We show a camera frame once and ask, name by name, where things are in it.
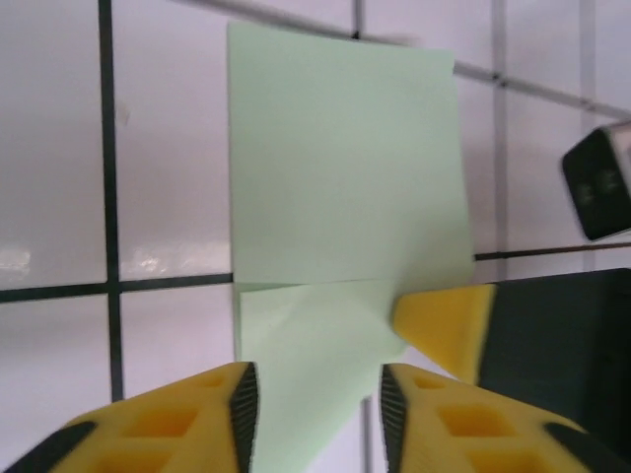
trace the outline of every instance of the yellow rubber pad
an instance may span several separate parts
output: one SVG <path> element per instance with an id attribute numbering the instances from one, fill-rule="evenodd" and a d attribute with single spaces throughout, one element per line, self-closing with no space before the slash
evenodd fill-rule
<path id="1" fill-rule="evenodd" d="M 589 471 L 543 427 L 573 422 L 410 365 L 385 366 L 382 415 L 392 473 Z"/>
<path id="2" fill-rule="evenodd" d="M 245 396 L 234 401 L 238 391 Z M 232 363 L 85 414 L 97 427 L 54 473 L 238 473 L 233 425 L 254 428 L 255 370 Z M 247 419 L 240 422 L 239 415 Z"/>
<path id="3" fill-rule="evenodd" d="M 394 330 L 444 370 L 475 384 L 495 291 L 485 284 L 403 296 Z"/>

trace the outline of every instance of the white tile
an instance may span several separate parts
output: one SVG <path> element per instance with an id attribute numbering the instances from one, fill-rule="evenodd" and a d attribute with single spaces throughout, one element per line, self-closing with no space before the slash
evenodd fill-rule
<path id="1" fill-rule="evenodd" d="M 226 23 L 113 2 L 122 279 L 230 271 Z"/>
<path id="2" fill-rule="evenodd" d="M 230 286 L 123 294 L 125 397 L 235 360 Z"/>
<path id="3" fill-rule="evenodd" d="M 109 402 L 106 298 L 0 304 L 0 470 Z"/>
<path id="4" fill-rule="evenodd" d="M 256 0 L 254 5 L 297 15 L 312 22 L 352 31 L 353 0 Z"/>
<path id="5" fill-rule="evenodd" d="M 584 244 L 561 159 L 581 139 L 579 110 L 508 93 L 508 247 Z"/>
<path id="6" fill-rule="evenodd" d="M 460 143 L 476 253 L 497 251 L 493 89 L 457 79 Z"/>
<path id="7" fill-rule="evenodd" d="M 510 77 L 581 92 L 580 13 L 577 0 L 506 2 Z"/>
<path id="8" fill-rule="evenodd" d="M 364 473 L 361 410 L 333 438 L 305 473 Z"/>
<path id="9" fill-rule="evenodd" d="M 622 108 L 631 108 L 630 15 L 628 0 L 596 2 L 596 99 Z"/>
<path id="10" fill-rule="evenodd" d="M 508 279 L 583 272 L 583 252 L 525 256 L 508 260 Z"/>
<path id="11" fill-rule="evenodd" d="M 631 248 L 601 249 L 595 251 L 595 270 L 631 268 Z"/>
<path id="12" fill-rule="evenodd" d="M 499 261 L 476 261 L 473 267 L 471 284 L 495 283 L 499 280 Z"/>
<path id="13" fill-rule="evenodd" d="M 0 289 L 105 279 L 97 7 L 0 2 Z"/>
<path id="14" fill-rule="evenodd" d="M 491 0 L 366 0 L 366 31 L 449 49 L 458 61 L 490 69 Z"/>

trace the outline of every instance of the yellow gripper pad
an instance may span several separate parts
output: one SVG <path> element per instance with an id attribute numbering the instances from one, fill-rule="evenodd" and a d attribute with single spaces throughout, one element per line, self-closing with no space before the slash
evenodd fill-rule
<path id="1" fill-rule="evenodd" d="M 410 294 L 394 310 L 394 331 L 458 379 L 476 384 L 495 285 Z"/>
<path id="2" fill-rule="evenodd" d="M 232 363 L 82 415 L 6 471 L 246 473 L 257 415 L 255 366 Z"/>
<path id="3" fill-rule="evenodd" d="M 388 473 L 629 473 L 561 416 L 410 365 L 384 365 Z"/>

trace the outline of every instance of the grout line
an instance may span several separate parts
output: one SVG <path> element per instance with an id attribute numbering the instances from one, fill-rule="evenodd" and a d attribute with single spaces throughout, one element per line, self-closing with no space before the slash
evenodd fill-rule
<path id="1" fill-rule="evenodd" d="M 491 3 L 491 20 L 493 29 L 493 133 L 495 173 L 495 221 L 496 245 L 500 252 L 508 248 L 508 130 L 507 130 L 507 97 L 506 97 L 506 1 L 493 0 Z M 508 277 L 508 263 L 502 258 L 498 262 L 497 277 L 504 280 Z"/>
<path id="2" fill-rule="evenodd" d="M 219 286 L 233 283 L 233 274 L 203 274 L 199 276 L 177 276 L 161 279 L 141 279 L 121 281 L 119 293 L 156 291 L 198 286 Z M 44 286 L 40 288 L 20 288 L 0 290 L 0 304 L 27 303 L 50 299 L 81 298 L 84 296 L 106 296 L 109 294 L 108 283 L 68 284 Z"/>
<path id="3" fill-rule="evenodd" d="M 496 74 L 491 71 L 459 61 L 454 66 L 454 75 L 485 84 L 493 84 L 496 78 Z"/>
<path id="4" fill-rule="evenodd" d="M 366 5 L 364 0 L 353 1 L 353 38 L 361 39 L 366 27 Z M 373 473 L 373 443 L 371 432 L 371 398 L 365 398 L 361 403 L 360 446 L 364 473 Z"/>
<path id="5" fill-rule="evenodd" d="M 555 101 L 562 105 L 568 105 L 575 108 L 585 108 L 585 101 L 580 97 L 563 92 L 554 91 L 546 87 L 538 86 L 520 79 L 506 78 L 506 87 L 515 92 L 528 94 L 529 96 L 539 97 L 547 101 Z"/>
<path id="6" fill-rule="evenodd" d="M 373 434 L 372 423 L 373 413 L 371 409 L 372 403 L 371 397 L 367 397 L 362 401 L 361 406 L 361 420 L 362 420 L 362 454 L 364 462 L 364 473 L 373 473 L 375 468 L 373 467 Z"/>
<path id="7" fill-rule="evenodd" d="M 6 289 L 0 291 L 0 304 L 80 298 L 82 296 L 104 295 L 106 292 L 105 283 Z"/>
<path id="8" fill-rule="evenodd" d="M 596 128 L 596 116 L 591 104 L 596 99 L 596 3 L 595 0 L 581 0 L 580 12 L 580 58 L 581 58 L 581 96 L 584 106 L 581 110 L 581 128 L 583 135 L 588 135 Z M 583 253 L 583 271 L 596 270 L 596 253 Z"/>
<path id="9" fill-rule="evenodd" d="M 476 261 L 494 259 L 523 258 L 526 256 L 541 256 L 544 254 L 576 253 L 579 251 L 598 251 L 601 249 L 631 248 L 631 241 L 626 243 L 583 244 L 579 246 L 559 246 L 554 248 L 522 249 L 518 251 L 495 251 L 492 253 L 478 253 Z"/>
<path id="10" fill-rule="evenodd" d="M 631 111 L 624 108 L 618 108 L 617 106 L 607 105 L 604 103 L 594 103 L 594 112 L 600 115 L 607 115 L 611 118 L 617 118 L 620 120 L 631 119 Z"/>
<path id="11" fill-rule="evenodd" d="M 218 286 L 231 284 L 232 273 L 204 274 L 199 276 L 177 276 L 174 278 L 143 279 L 136 281 L 121 281 L 122 293 L 135 293 L 138 291 L 156 291 L 163 289 L 193 288 L 196 286 Z"/>
<path id="12" fill-rule="evenodd" d="M 366 32 L 366 15 L 364 0 L 353 2 L 353 39 L 360 39 Z"/>
<path id="13" fill-rule="evenodd" d="M 116 198 L 116 122 L 111 0 L 99 0 L 101 47 L 101 108 L 105 193 L 105 255 L 107 261 L 107 326 L 111 401 L 123 398 L 122 336 L 118 283 L 118 211 Z"/>

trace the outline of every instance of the light green paper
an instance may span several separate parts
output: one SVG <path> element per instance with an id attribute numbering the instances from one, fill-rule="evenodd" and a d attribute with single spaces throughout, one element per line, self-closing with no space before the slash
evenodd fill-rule
<path id="1" fill-rule="evenodd" d="M 229 28 L 237 283 L 472 272 L 453 55 Z"/>
<path id="2" fill-rule="evenodd" d="M 389 281 L 241 293 L 243 357 L 257 363 L 253 473 L 305 470 L 378 385 L 405 344 Z"/>

